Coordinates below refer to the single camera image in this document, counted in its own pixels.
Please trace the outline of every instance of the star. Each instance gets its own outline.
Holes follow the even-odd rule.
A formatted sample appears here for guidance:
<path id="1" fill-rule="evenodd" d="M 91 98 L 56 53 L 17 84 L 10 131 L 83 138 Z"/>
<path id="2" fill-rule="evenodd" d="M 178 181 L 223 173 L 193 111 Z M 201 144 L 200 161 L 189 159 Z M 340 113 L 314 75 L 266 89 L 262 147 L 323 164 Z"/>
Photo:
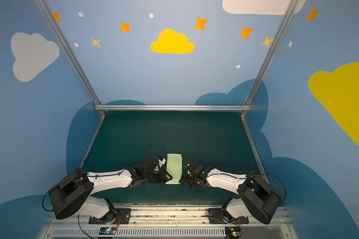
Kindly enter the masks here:
<path id="1" fill-rule="evenodd" d="M 124 23 L 122 23 L 122 22 L 120 22 L 120 24 L 121 24 L 121 32 L 123 32 L 123 31 L 127 31 L 127 32 L 130 32 L 129 31 L 129 24 L 130 23 L 127 23 L 127 24 L 124 24 Z"/>
<path id="2" fill-rule="evenodd" d="M 310 12 L 310 14 L 306 17 L 306 19 L 309 19 L 310 22 L 312 22 L 312 20 L 314 20 L 315 15 L 318 13 L 319 11 L 316 11 L 314 7 L 312 7 L 312 10 Z"/>
<path id="3" fill-rule="evenodd" d="M 92 38 L 92 40 L 93 40 L 92 45 L 97 45 L 98 47 L 100 47 L 100 46 L 98 45 L 98 42 L 101 41 L 101 40 L 96 41 L 96 40 L 94 40 L 93 38 Z"/>
<path id="4" fill-rule="evenodd" d="M 194 30 L 196 29 L 202 29 L 205 31 L 205 23 L 208 21 L 208 19 L 199 19 L 197 18 L 197 25 L 194 27 Z"/>
<path id="5" fill-rule="evenodd" d="M 266 45 L 269 48 L 269 43 L 274 39 L 269 39 L 269 36 L 266 36 L 266 41 L 264 41 L 261 45 Z"/>
<path id="6" fill-rule="evenodd" d="M 245 37 L 247 39 L 249 39 L 249 35 L 250 35 L 250 32 L 253 30 L 252 29 L 247 29 L 246 27 L 244 27 L 243 31 L 242 31 L 242 34 L 239 36 L 239 38 L 241 37 Z"/>
<path id="7" fill-rule="evenodd" d="M 53 13 L 53 16 L 55 16 L 56 21 L 61 22 L 60 18 L 58 17 L 58 13 Z"/>

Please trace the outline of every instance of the orange star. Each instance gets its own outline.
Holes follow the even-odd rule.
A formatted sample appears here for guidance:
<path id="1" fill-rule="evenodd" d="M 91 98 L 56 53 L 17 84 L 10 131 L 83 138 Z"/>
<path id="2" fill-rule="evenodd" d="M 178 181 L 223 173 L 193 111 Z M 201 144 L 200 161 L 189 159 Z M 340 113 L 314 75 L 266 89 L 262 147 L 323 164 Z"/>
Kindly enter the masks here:
<path id="1" fill-rule="evenodd" d="M 202 29 L 202 30 L 205 31 L 205 23 L 207 22 L 207 20 L 208 19 L 202 20 L 202 19 L 197 18 L 197 25 L 196 25 L 196 27 L 194 27 L 194 30 L 195 29 Z"/>
<path id="2" fill-rule="evenodd" d="M 60 18 L 58 17 L 58 13 L 53 13 L 53 16 L 55 16 L 56 21 L 61 22 Z"/>
<path id="3" fill-rule="evenodd" d="M 250 32 L 253 30 L 252 29 L 247 29 L 246 27 L 244 27 L 243 31 L 242 31 L 242 34 L 239 36 L 239 38 L 241 37 L 245 37 L 247 39 L 249 39 L 249 35 L 250 35 Z"/>
<path id="4" fill-rule="evenodd" d="M 120 24 L 121 24 L 121 32 L 123 32 L 123 31 L 127 31 L 127 32 L 130 32 L 129 31 L 129 24 L 130 23 L 127 23 L 127 24 L 124 24 L 124 23 L 122 23 L 122 22 L 120 22 Z"/>
<path id="5" fill-rule="evenodd" d="M 310 12 L 310 14 L 306 17 L 306 19 L 309 19 L 310 22 L 312 22 L 312 20 L 314 20 L 315 15 L 318 13 L 319 11 L 316 11 L 314 7 L 312 7 L 312 10 Z"/>

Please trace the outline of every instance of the side wall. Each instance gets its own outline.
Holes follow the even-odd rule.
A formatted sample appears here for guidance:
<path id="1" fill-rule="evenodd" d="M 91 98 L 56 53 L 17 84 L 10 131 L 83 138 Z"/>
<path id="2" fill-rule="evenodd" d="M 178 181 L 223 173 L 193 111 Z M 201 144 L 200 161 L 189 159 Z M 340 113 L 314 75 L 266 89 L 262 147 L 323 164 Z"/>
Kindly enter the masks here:
<path id="1" fill-rule="evenodd" d="M 0 1 L 0 238 L 13 218 L 17 237 L 38 237 L 42 195 L 80 165 L 101 119 L 91 101 L 35 3 Z"/>
<path id="2" fill-rule="evenodd" d="M 298 239 L 359 238 L 359 0 L 306 1 L 252 106 L 245 118 L 286 184 Z"/>

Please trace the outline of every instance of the white cloud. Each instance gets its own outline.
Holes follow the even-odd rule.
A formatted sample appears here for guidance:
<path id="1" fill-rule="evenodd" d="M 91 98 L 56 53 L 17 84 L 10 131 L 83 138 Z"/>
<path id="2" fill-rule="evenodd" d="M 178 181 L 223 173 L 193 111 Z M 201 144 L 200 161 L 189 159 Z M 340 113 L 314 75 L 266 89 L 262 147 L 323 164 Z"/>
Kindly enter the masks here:
<path id="1" fill-rule="evenodd" d="M 11 49 L 16 61 L 13 73 L 19 81 L 28 82 L 47 68 L 60 55 L 58 45 L 38 33 L 17 32 L 12 36 Z"/>
<path id="2" fill-rule="evenodd" d="M 294 14 L 299 12 L 306 0 L 299 0 Z M 232 14 L 283 15 L 290 0 L 223 0 L 222 7 Z"/>

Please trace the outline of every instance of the blue wall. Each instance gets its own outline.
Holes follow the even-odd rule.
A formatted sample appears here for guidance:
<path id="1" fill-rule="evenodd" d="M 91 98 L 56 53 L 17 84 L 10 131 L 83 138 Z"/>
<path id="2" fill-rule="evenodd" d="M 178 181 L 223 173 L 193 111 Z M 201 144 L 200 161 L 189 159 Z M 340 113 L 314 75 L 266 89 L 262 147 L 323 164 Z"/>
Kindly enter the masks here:
<path id="1" fill-rule="evenodd" d="M 21 229 L 28 239 L 46 220 L 38 195 L 79 166 L 101 117 L 61 48 L 31 81 L 16 78 L 11 38 L 17 32 L 57 40 L 32 0 L 0 1 L 0 226 L 29 212 Z"/>
<path id="2" fill-rule="evenodd" d="M 53 12 L 59 13 L 58 24 L 104 104 L 118 100 L 144 104 L 199 104 L 200 101 L 213 104 L 213 98 L 199 98 L 208 93 L 227 94 L 256 77 L 268 50 L 261 44 L 266 36 L 273 38 L 282 18 L 281 15 L 231 14 L 224 10 L 222 1 L 210 0 L 136 3 L 122 0 L 96 4 L 91 0 L 51 0 L 48 3 Z M 194 29 L 197 17 L 208 19 L 205 30 Z M 130 32 L 121 32 L 120 22 L 129 23 Z M 253 28 L 248 39 L 239 38 L 243 27 Z M 194 50 L 188 54 L 153 52 L 152 42 L 167 28 L 185 34 L 194 44 Z M 100 40 L 100 47 L 92 45 L 92 38 Z M 237 101 L 240 98 L 220 102 L 236 104 Z"/>
<path id="3" fill-rule="evenodd" d="M 313 7 L 320 12 L 310 22 Z M 316 72 L 352 62 L 359 62 L 359 0 L 306 1 L 246 115 L 266 171 L 291 194 L 285 204 L 299 239 L 359 238 L 359 145 L 309 89 Z"/>

